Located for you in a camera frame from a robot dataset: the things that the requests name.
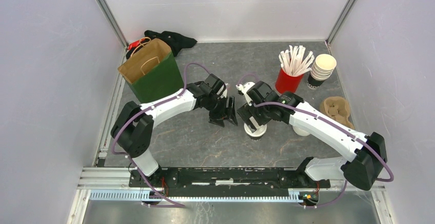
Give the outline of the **green paper bag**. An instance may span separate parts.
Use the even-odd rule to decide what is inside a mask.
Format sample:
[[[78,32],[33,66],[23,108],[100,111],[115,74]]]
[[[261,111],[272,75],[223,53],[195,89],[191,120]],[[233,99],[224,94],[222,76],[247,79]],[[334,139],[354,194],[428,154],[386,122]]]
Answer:
[[[158,38],[140,46],[118,67],[136,98],[150,103],[182,89],[184,81],[170,46]]]

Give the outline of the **stack of white lids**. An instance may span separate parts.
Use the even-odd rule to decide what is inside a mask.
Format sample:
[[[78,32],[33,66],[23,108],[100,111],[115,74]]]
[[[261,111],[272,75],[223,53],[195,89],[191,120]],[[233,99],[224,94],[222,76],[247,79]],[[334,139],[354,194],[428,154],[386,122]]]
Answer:
[[[305,130],[299,128],[299,127],[295,127],[295,126],[293,126],[292,128],[293,128],[294,132],[295,132],[297,135],[299,135],[299,136],[308,136],[308,135],[310,135],[309,132],[307,132],[307,131],[305,131]]]

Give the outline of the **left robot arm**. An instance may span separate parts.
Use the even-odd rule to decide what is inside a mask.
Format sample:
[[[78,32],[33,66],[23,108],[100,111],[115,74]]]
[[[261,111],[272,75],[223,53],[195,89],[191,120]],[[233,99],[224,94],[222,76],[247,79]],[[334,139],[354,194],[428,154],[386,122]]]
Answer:
[[[220,127],[225,121],[237,125],[235,98],[227,94],[226,84],[214,74],[204,81],[186,84],[175,93],[147,104],[133,101],[124,105],[111,129],[111,137],[142,172],[142,181],[149,187],[161,181],[159,164],[150,152],[153,129],[181,113],[198,108],[209,112],[209,122]]]

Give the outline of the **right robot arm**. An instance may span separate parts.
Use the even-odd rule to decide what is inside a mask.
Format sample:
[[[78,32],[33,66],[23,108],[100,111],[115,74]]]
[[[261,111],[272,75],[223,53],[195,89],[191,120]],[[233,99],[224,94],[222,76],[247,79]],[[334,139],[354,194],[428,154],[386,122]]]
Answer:
[[[247,135],[256,140],[274,120],[313,135],[340,156],[307,158],[297,171],[296,180],[309,187],[320,180],[346,180],[358,189],[368,191],[376,181],[392,182],[394,174],[387,165],[385,139],[377,132],[367,135],[346,127],[321,113],[292,92],[278,95],[265,82],[237,84],[238,93],[246,102],[238,110]]]

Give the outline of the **stack of paper cups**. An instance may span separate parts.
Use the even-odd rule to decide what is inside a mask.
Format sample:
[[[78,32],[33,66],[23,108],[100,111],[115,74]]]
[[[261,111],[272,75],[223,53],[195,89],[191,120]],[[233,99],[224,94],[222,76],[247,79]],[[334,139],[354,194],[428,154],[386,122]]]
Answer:
[[[307,87],[317,89],[327,80],[337,66],[336,59],[329,54],[320,54],[315,58],[307,79]]]

